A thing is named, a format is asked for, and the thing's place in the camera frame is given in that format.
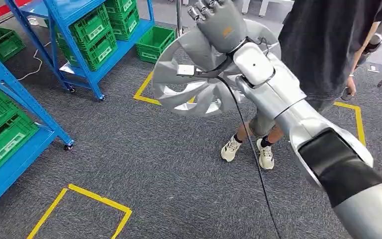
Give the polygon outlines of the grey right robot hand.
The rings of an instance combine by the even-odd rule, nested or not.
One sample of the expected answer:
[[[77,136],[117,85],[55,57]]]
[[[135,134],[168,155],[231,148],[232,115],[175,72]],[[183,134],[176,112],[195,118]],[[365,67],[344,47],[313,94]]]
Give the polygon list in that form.
[[[247,37],[244,18],[231,0],[198,0],[187,13],[220,53],[234,51]]]

